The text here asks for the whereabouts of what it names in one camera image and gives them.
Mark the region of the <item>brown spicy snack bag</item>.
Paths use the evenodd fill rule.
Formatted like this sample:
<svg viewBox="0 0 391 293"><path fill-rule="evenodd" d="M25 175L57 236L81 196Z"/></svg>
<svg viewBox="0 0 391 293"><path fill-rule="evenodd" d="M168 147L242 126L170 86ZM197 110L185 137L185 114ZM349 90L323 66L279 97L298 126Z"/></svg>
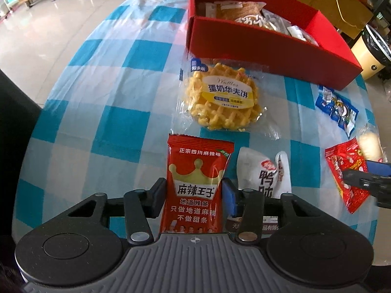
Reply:
<svg viewBox="0 0 391 293"><path fill-rule="evenodd" d="M215 2L215 18L274 31L276 27L262 15L265 6L265 2L253 1Z"/></svg>

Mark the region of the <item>large white bread package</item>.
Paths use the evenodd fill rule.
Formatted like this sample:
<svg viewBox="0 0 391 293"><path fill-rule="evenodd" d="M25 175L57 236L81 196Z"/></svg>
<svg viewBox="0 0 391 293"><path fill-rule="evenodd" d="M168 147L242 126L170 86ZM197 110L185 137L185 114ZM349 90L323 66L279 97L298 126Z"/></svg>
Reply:
<svg viewBox="0 0 391 293"><path fill-rule="evenodd" d="M198 5L198 12L200 15L205 16L207 18L211 19L220 19L220 10L221 10L221 4L220 3L200 3Z"/></svg>

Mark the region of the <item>blue white checkered tablecloth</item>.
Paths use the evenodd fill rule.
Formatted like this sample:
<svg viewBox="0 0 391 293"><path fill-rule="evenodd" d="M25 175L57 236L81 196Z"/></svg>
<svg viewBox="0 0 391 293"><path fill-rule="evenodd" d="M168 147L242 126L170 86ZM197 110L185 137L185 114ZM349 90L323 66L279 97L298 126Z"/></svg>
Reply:
<svg viewBox="0 0 391 293"><path fill-rule="evenodd" d="M187 0L126 0L87 37L50 92L26 149L15 240L96 192L121 197L165 176L186 28ZM317 86L263 74L261 95L280 139L198 125L190 135L268 157L285 151L293 193L373 241L374 199L349 213L324 158L327 147L347 137L316 107Z"/></svg>

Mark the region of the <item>cream trash bin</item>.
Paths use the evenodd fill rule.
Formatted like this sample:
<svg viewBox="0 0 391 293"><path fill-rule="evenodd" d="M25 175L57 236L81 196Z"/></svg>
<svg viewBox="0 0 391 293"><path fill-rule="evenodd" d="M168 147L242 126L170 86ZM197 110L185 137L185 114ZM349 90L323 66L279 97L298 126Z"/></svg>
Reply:
<svg viewBox="0 0 391 293"><path fill-rule="evenodd" d="M390 66L390 47L370 25L366 25L351 48L362 67L362 78L367 80Z"/></svg>

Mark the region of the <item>red cardboard box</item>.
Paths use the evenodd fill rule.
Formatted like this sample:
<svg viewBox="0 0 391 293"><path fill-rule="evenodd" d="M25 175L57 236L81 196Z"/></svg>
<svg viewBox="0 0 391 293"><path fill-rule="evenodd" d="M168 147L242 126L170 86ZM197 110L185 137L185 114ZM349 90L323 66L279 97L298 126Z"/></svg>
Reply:
<svg viewBox="0 0 391 293"><path fill-rule="evenodd" d="M304 29L316 44L268 29L202 15L199 4L265 2L266 8ZM362 67L347 43L318 10L296 0L190 0L187 49L198 58L258 63L272 74L342 90Z"/></svg>

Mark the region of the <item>red spicy strip packet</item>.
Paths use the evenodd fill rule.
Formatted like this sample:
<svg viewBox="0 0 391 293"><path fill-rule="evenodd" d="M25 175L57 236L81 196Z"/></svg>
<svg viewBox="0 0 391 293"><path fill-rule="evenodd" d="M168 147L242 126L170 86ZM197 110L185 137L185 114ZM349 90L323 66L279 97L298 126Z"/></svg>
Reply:
<svg viewBox="0 0 391 293"><path fill-rule="evenodd" d="M160 232L222 232L221 181L233 152L233 142L169 135Z"/></svg>

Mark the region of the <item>white bun clear wrapper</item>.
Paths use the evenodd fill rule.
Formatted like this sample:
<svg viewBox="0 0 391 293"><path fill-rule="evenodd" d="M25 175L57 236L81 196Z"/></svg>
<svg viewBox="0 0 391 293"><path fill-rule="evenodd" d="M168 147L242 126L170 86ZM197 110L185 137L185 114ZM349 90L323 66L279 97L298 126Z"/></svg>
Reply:
<svg viewBox="0 0 391 293"><path fill-rule="evenodd" d="M380 143L379 131L369 123L358 130L358 145L367 161L383 162L384 152Z"/></svg>

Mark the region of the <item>waffle snack clear package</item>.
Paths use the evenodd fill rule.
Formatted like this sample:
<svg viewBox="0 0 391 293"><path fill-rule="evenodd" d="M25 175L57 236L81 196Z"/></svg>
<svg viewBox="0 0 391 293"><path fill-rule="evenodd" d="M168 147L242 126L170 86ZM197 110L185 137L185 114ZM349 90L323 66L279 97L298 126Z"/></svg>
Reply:
<svg viewBox="0 0 391 293"><path fill-rule="evenodd" d="M267 73L268 67L257 63L186 54L171 132L190 134L199 127L278 140L280 129L268 112L262 89Z"/></svg>

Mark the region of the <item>white duck snack packet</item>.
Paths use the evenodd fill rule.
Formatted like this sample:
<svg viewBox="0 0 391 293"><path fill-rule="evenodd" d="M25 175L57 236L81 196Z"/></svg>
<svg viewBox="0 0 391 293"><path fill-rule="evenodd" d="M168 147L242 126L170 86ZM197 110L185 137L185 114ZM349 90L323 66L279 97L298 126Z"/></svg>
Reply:
<svg viewBox="0 0 391 293"><path fill-rule="evenodd" d="M248 147L239 150L237 158L238 188L250 188L264 193L267 199L279 199L283 193L291 193L288 155L279 151L275 160Z"/></svg>

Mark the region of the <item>blue candy packet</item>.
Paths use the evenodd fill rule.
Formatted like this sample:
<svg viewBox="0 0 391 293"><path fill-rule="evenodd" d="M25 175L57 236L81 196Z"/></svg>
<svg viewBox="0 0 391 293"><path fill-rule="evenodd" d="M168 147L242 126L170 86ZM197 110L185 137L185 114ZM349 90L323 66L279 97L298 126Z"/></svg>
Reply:
<svg viewBox="0 0 391 293"><path fill-rule="evenodd" d="M352 136L359 111L350 101L336 93L334 89L319 85L315 105L344 130L347 138Z"/></svg>

